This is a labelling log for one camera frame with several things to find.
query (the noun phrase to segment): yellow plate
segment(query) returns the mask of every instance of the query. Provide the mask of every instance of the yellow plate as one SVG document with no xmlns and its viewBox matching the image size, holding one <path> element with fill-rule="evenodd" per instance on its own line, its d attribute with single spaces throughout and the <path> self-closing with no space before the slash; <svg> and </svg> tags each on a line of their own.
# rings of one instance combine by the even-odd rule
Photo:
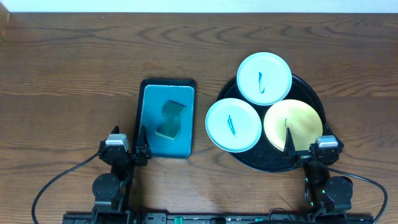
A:
<svg viewBox="0 0 398 224">
<path fill-rule="evenodd" d="M 282 100 L 272 105 L 264 118 L 264 130 L 268 140 L 283 151 L 286 127 L 290 129 L 296 151 L 308 150 L 308 146 L 322 135 L 322 122 L 318 113 L 299 100 Z"/>
</svg>

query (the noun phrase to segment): plate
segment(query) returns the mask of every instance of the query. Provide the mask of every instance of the plate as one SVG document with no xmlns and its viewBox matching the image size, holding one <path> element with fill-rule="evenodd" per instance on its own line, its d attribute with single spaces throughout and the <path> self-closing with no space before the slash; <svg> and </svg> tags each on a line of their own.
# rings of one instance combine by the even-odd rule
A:
<svg viewBox="0 0 398 224">
<path fill-rule="evenodd" d="M 278 55 L 259 52 L 247 57 L 236 75 L 238 88 L 251 103 L 268 106 L 283 100 L 292 86 L 292 72 Z"/>
<path fill-rule="evenodd" d="M 299 100 L 282 100 L 266 113 L 264 131 L 268 140 L 281 151 L 285 147 L 286 128 L 290 129 L 296 151 L 308 150 L 323 129 L 318 113 Z"/>
<path fill-rule="evenodd" d="M 228 152 L 244 152 L 260 139 L 262 123 L 256 110 L 243 100 L 217 101 L 207 112 L 206 131 L 216 146 Z"/>
</svg>

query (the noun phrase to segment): wood grain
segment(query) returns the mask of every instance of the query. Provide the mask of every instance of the wood grain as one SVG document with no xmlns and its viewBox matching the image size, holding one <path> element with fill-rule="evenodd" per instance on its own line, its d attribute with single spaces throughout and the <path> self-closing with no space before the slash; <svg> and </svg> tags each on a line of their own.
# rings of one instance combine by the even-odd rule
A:
<svg viewBox="0 0 398 224">
<path fill-rule="evenodd" d="M 96 152 L 115 124 L 134 133 L 139 84 L 193 78 L 193 154 L 136 170 L 131 205 L 169 212 L 267 213 L 303 205 L 302 170 L 265 174 L 218 149 L 204 119 L 240 62 L 279 54 L 320 96 L 346 147 L 337 169 L 389 192 L 380 223 L 398 215 L 398 15 L 13 14 L 0 46 L 0 223 L 32 223 L 30 207 L 54 176 Z M 89 212 L 96 159 L 39 200 L 40 223 Z M 354 181 L 352 213 L 376 215 L 382 192 Z"/>
<path fill-rule="evenodd" d="M 0 44 L 2 40 L 6 38 L 6 29 L 9 19 L 10 13 L 0 2 Z"/>
</svg>

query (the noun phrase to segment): black round tray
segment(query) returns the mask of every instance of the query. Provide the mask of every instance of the black round tray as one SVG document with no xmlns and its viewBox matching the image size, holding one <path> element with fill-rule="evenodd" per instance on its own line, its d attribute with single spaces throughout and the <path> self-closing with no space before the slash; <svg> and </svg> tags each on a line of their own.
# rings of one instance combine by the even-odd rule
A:
<svg viewBox="0 0 398 224">
<path fill-rule="evenodd" d="M 325 112 L 319 97 L 304 80 L 294 74 L 292 74 L 292 76 L 292 87 L 284 100 L 300 100 L 310 105 L 319 114 L 322 124 L 325 126 Z M 255 105 L 245 99 L 245 97 L 239 91 L 238 85 L 236 84 L 236 78 L 233 78 L 226 84 L 221 93 L 218 95 L 217 101 L 225 98 L 237 98 L 248 102 L 259 114 L 261 123 L 264 121 L 264 116 L 266 115 L 267 110 L 271 107 Z M 283 158 L 282 153 L 282 151 L 275 148 L 269 142 L 264 131 L 261 133 L 260 140 L 255 146 L 253 146 L 253 148 L 247 150 L 246 152 L 230 152 L 231 156 L 233 156 L 237 161 L 259 171 L 285 172 L 294 169 L 292 158 Z"/>
</svg>

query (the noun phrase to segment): green sponge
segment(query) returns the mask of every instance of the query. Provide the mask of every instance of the green sponge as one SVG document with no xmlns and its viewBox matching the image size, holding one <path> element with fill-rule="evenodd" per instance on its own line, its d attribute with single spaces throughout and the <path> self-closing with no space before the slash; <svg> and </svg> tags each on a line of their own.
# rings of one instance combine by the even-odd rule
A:
<svg viewBox="0 0 398 224">
<path fill-rule="evenodd" d="M 180 132 L 180 117 L 184 109 L 184 106 L 168 101 L 162 108 L 162 124 L 155 134 L 174 140 Z"/>
</svg>

